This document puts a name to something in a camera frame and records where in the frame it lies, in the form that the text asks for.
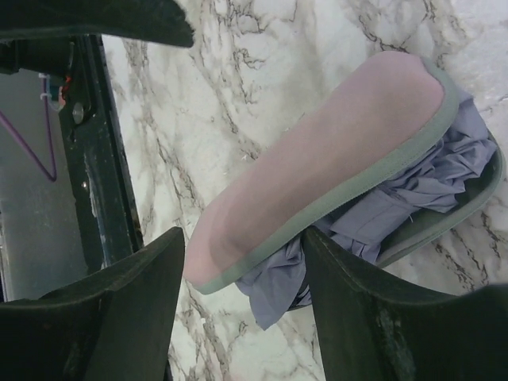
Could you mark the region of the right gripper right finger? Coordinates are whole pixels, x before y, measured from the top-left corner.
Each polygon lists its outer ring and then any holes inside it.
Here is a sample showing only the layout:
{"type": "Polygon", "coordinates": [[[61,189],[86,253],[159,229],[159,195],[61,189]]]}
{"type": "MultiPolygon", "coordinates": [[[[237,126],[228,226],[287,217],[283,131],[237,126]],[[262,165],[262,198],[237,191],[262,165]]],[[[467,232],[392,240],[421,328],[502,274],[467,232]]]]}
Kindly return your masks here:
{"type": "Polygon", "coordinates": [[[318,229],[302,243],[328,380],[506,379],[506,285],[445,294],[375,267],[318,229]]]}

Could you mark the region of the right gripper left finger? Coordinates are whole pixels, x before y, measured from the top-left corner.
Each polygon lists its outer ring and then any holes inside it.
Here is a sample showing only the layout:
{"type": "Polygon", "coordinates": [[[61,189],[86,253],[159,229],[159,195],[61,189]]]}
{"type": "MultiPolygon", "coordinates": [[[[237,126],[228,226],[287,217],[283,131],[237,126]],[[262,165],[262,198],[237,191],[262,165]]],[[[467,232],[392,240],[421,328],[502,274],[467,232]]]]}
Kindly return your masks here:
{"type": "Polygon", "coordinates": [[[4,302],[1,378],[169,380],[183,260],[183,231],[173,227],[78,282],[4,302]]]}

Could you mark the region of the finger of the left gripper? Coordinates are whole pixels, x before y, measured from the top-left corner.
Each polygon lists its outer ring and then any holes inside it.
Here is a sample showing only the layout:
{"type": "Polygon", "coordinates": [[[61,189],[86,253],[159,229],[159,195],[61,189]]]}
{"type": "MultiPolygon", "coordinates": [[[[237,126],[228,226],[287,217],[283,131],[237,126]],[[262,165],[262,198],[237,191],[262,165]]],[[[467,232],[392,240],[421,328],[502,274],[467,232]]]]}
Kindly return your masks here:
{"type": "Polygon", "coordinates": [[[17,0],[1,2],[1,38],[107,34],[180,48],[194,29],[177,2],[167,0],[17,0]]]}

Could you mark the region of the lavender umbrella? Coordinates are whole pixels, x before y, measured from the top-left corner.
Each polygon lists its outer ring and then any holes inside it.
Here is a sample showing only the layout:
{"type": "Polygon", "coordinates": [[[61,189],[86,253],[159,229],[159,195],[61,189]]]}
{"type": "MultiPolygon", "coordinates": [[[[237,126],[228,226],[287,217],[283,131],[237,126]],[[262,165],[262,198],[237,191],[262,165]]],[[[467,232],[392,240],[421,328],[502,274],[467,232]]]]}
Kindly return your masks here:
{"type": "MultiPolygon", "coordinates": [[[[346,251],[373,264],[382,241],[419,210],[441,214],[457,206],[466,182],[477,179],[497,145],[475,106],[459,92],[459,109],[445,135],[417,162],[354,202],[314,222],[346,251]]],[[[257,325],[268,329],[288,310],[308,306],[305,255],[296,235],[236,282],[248,296],[257,325]]]]}

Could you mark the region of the pink zippered umbrella case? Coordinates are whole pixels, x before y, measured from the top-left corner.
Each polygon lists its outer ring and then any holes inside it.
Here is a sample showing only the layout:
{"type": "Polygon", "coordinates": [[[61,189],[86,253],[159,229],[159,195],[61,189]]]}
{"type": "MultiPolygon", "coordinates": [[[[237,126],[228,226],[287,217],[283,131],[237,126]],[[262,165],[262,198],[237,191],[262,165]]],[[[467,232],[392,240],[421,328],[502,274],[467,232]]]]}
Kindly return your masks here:
{"type": "Polygon", "coordinates": [[[468,102],[430,59],[396,51],[368,58],[204,209],[184,278],[203,294],[235,283],[318,219],[423,158],[468,102]]]}

